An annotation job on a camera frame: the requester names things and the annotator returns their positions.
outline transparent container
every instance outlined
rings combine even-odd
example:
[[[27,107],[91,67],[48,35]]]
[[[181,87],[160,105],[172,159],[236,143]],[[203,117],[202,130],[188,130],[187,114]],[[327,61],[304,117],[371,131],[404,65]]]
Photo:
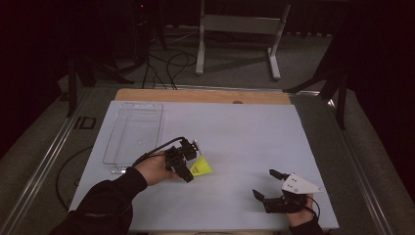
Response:
[[[113,173],[123,173],[143,154],[157,148],[162,104],[124,103],[120,106],[104,164],[115,165]]]

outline metal stand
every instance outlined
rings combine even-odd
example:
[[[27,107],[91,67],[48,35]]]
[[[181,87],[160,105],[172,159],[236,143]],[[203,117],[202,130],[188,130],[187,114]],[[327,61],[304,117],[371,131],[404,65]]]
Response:
[[[310,85],[313,85],[319,81],[326,80],[323,88],[321,89],[318,97],[323,100],[330,100],[339,90],[338,104],[336,108],[336,120],[338,121],[341,129],[345,129],[345,105],[346,105],[346,89],[347,89],[347,75],[346,66],[340,66],[339,69],[327,70],[318,75],[315,75],[311,79],[289,89],[283,89],[286,93],[298,93]]]
[[[229,31],[229,32],[248,32],[275,35],[275,41],[271,48],[268,48],[269,64],[271,66],[272,77],[276,80],[281,78],[275,57],[281,35],[284,30],[286,19],[291,5],[284,7],[283,15],[280,19],[269,18],[250,18],[218,16],[205,14],[205,0],[201,0],[201,19],[200,19],[200,41],[199,52],[196,64],[196,74],[204,73],[205,63],[205,30]]]

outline yellow sticky note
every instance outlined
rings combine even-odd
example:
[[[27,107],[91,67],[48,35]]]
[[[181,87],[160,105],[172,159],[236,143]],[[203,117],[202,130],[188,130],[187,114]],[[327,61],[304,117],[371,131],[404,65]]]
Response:
[[[208,162],[203,155],[200,155],[199,158],[196,159],[195,163],[190,168],[190,172],[192,172],[193,176],[211,173],[210,165],[208,165]]]

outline dark background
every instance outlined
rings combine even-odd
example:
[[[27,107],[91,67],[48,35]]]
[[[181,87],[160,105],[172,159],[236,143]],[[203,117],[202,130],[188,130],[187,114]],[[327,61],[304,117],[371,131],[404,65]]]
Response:
[[[275,17],[282,10],[249,1],[232,4],[228,14]],[[212,0],[207,12],[217,12],[221,6],[222,2]],[[199,1],[165,1],[164,23],[198,25],[199,8]],[[340,24],[345,9],[349,12]],[[299,32],[301,36],[336,32],[319,70],[336,67],[344,55],[352,55],[346,71],[348,87],[355,91],[413,200],[414,13],[415,5],[409,0],[353,1],[349,5],[299,1],[293,5],[285,28],[285,33]],[[71,21],[72,14],[79,21]],[[111,58],[103,28],[93,0],[82,1],[82,5],[78,0],[0,2],[0,99],[5,104],[0,158],[61,95],[56,81],[68,73],[71,32],[84,30],[94,38],[95,53]]]

